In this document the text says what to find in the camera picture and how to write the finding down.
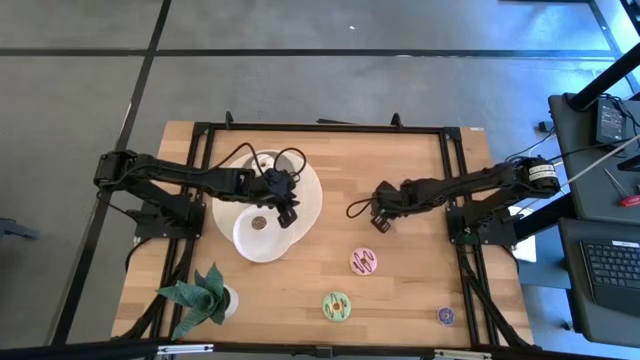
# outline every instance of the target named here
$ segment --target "wire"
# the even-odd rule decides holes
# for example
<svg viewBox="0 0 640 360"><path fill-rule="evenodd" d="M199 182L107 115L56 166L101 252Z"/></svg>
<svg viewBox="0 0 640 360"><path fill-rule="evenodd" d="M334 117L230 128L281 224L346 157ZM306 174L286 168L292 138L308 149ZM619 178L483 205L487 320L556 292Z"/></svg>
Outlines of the wire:
<svg viewBox="0 0 640 360"><path fill-rule="evenodd" d="M134 171L138 171L138 170L140 170L140 169L144 169L144 168L152 167L152 166L155 166L155 165L153 165L153 164L145 164L145 165L140 165L140 166L132 167L131 169L129 169L129 170L127 170L127 171L125 171L125 173L124 173L124 174L122 174L122 176L120 176L120 177L118 178L118 180L115 180L115 181L112 181L112 182L108 182L108 183L104 183L104 184L101 184L100 186L114 186L114 185L119 185L119 184L122 182L122 180L124 180L124 179L125 179L127 176L129 176L129 174L131 174L132 172L134 172Z"/></svg>
<svg viewBox="0 0 640 360"><path fill-rule="evenodd" d="M249 147L249 150L251 150L251 155L253 155L253 161L256 163L256 167L258 168L258 172L260 172L260 175L264 176L264 172L262 171L262 167L260 166L260 161L258 160L258 155L256 154L256 150L253 148L253 146L251 144L249 144L248 142L244 142L240 145L238 145L229 155L227 155L227 157L225 157L224 159L222 159L222 161L220 161L219 163L217 163L216 165L214 165L211 169L217 169L219 168L222 164L226 163L227 161L229 161L229 159L231 159L231 157L233 155L235 155L240 149L242 149L244 146Z"/></svg>
<svg viewBox="0 0 640 360"><path fill-rule="evenodd" d="M144 245L149 240L151 240L151 238L141 239L139 243L137 243L131 250L129 250L129 253L127 254L127 259L124 261L125 273L129 271L129 261L131 261L131 256L133 255L133 253L136 252L136 250L138 250L140 246Z"/></svg>
<svg viewBox="0 0 640 360"><path fill-rule="evenodd" d="M506 158L504 158L504 162L509 161L509 159L511 159L512 157L517 156L517 155L520 155L520 154L522 154L522 153L523 153L523 152L525 152L525 151L533 150L536 146L538 146L538 145L542 144L542 143L543 143L543 142L545 142L549 137L551 137L551 135L553 135L553 134L554 134L555 129L556 129L556 128L555 128L555 126L554 126L554 127L552 127L552 128L551 128L551 130L549 130L549 134L548 134L547 136L545 136L542 140L538 141L537 143L535 143L535 144L533 144L533 145L529 146L528 148L526 148L526 149L524 149L524 150L522 150L522 151L519 151L519 152L517 152L517 153L515 153L515 154L511 154L511 155L507 156Z"/></svg>
<svg viewBox="0 0 640 360"><path fill-rule="evenodd" d="M511 249L509 249L507 245L502 245L502 248L507 252L507 254L509 254L509 256L511 256L513 261L516 263L516 271L518 272L518 274L520 274L520 263L518 262L518 258L513 255L513 251L511 251Z"/></svg>
<svg viewBox="0 0 640 360"><path fill-rule="evenodd" d="M585 147L574 149L574 150L571 150L571 151L567 151L566 153L562 153L562 154L560 154L558 156L552 157L551 159L549 159L549 161L555 161L555 160L558 160L558 159L560 159L562 157L569 156L569 155L572 155L572 154L575 154L575 153L579 153L579 152L585 151L585 150L597 149L597 148L601 148L601 147L605 147L605 146L611 146L611 145L620 144L621 142L629 141L631 139L635 139L635 137L622 139L622 140L617 140L617 141L613 141L613 142L610 142L610 143L603 143L603 144L585 146Z"/></svg>
<svg viewBox="0 0 640 360"><path fill-rule="evenodd" d="M531 150L529 150L529 152L527 153L527 156L531 157L531 153L533 152L533 150L535 150L538 146L544 144L545 141L547 141L548 139L553 138L554 136L556 136L556 134L552 134L550 137L544 138L541 143L536 144L534 147L531 148Z"/></svg>
<svg viewBox="0 0 640 360"><path fill-rule="evenodd" d="M358 200L358 201L356 201L356 202L351 203L351 205L349 205L349 206L347 207L347 211L346 211L346 212L347 212L347 217L348 217L349 219L355 219L355 218L357 218L358 216L360 216L360 214L362 214L362 213L364 212L364 210L365 210L367 207L369 207L369 205L371 205L371 201L373 201L373 198L362 199L362 200ZM352 207L354 207L355 205L358 205L358 204L362 204L362 203L366 203L366 204L362 207L362 209L360 209L360 211L358 211L355 215L351 215L351 214L349 214L349 210L351 210L351 208L352 208Z"/></svg>
<svg viewBox="0 0 640 360"><path fill-rule="evenodd" d="M109 206L110 208L128 216L131 220L136 221L136 219L133 218L133 216L131 216L129 213L127 213L126 211L120 209L119 207L111 204L110 202L108 202L107 200L103 199L100 195L102 195L102 190L98 191L96 193L96 199L98 199L98 201L100 201L103 204L106 204L107 206Z"/></svg>
<svg viewBox="0 0 640 360"><path fill-rule="evenodd" d="M469 255L469 254L475 254L478 251L480 251L480 246L476 246L476 247L471 247L472 250L471 251L467 251L466 246L465 245L456 245L455 246L456 251L458 252L458 254L461 255Z"/></svg>
<svg viewBox="0 0 640 360"><path fill-rule="evenodd" d="M298 154L300 154L300 156L302 157L302 166L300 166L300 169L294 173L291 173L291 176L299 176L302 170L304 170L305 166L307 166L307 157L304 155L302 151L300 151L300 149L294 148L294 147L284 148L278 153L278 155L276 155L275 159L273 160L273 170L278 171L278 169L276 168L276 165L278 164L278 159L280 158L280 155L284 154L287 151L295 151Z"/></svg>

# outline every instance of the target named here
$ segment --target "red screwdriver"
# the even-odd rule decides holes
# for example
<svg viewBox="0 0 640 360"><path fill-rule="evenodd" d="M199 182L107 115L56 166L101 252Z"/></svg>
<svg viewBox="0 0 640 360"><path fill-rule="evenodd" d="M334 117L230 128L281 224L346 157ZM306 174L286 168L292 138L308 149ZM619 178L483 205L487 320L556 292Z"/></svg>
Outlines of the red screwdriver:
<svg viewBox="0 0 640 360"><path fill-rule="evenodd" d="M620 195L622 198L620 200L620 203L618 204L619 206L631 207L631 206L640 205L640 195L629 195L629 193L622 187L622 185L620 185L618 180L616 180L616 178L614 178L613 175L611 175L609 170L605 168L604 172L607 173L607 176L609 176L609 179L613 181L613 183L618 188L618 192L620 192Z"/></svg>

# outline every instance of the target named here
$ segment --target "purple donut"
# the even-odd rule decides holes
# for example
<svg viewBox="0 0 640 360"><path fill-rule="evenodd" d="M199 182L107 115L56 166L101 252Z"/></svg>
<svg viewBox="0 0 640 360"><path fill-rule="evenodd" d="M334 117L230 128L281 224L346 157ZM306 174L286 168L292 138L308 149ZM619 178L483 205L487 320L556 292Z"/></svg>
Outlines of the purple donut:
<svg viewBox="0 0 640 360"><path fill-rule="evenodd" d="M456 316L453 312L453 309L448 306L440 308L438 310L438 321L444 326L453 325L453 323L456 321Z"/></svg>
<svg viewBox="0 0 640 360"><path fill-rule="evenodd" d="M358 275L370 275L376 271L378 258L371 249L357 248L351 253L349 258L351 270Z"/></svg>

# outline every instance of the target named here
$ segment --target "green donut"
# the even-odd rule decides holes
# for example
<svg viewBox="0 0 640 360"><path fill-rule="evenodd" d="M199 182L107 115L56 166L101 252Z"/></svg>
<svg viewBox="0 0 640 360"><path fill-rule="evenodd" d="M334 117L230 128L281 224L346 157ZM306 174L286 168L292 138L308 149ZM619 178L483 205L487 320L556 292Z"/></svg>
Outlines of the green donut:
<svg viewBox="0 0 640 360"><path fill-rule="evenodd" d="M342 322L351 315L351 301L344 293L334 291L324 297L322 312L333 322Z"/></svg>

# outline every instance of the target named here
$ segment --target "wooden table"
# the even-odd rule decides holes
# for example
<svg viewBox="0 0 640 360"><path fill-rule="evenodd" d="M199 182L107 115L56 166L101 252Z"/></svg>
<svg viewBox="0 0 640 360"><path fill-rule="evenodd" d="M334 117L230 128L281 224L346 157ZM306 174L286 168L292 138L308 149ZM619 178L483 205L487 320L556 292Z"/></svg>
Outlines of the wooden table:
<svg viewBox="0 0 640 360"><path fill-rule="evenodd" d="M158 157L182 162L192 122L168 122ZM463 128L469 171L491 163L484 131ZM257 150L295 146L301 149L322 183L322 213L311 231L279 260L255 264L244 259L217 229L208 209L204 231L196 243L190 271L201 273L216 262L225 282L239 294L237 312L222 326L206 321L185 340L281 344L371 346L470 346L455 249L446 230L444 207L398 219L379 233L366 213L348 219L345 209L367 198L387 180L444 178L437 136L421 134L216 131L212 164L242 142ZM457 169L453 144L452 164ZM246 154L241 151L237 156ZM175 186L166 186L177 191ZM378 255L376 272L354 275L348 257L358 247ZM155 296L166 255L167 240L149 241L131 259L113 335L128 330ZM513 259L504 249L485 246L484 258L492 298L521 337L532 335ZM344 323L331 323L321 311L324 296L342 291L353 311ZM475 300L481 339L487 342L480 302ZM438 323L436 311L455 310L454 326ZM170 310L162 333L168 334Z"/></svg>

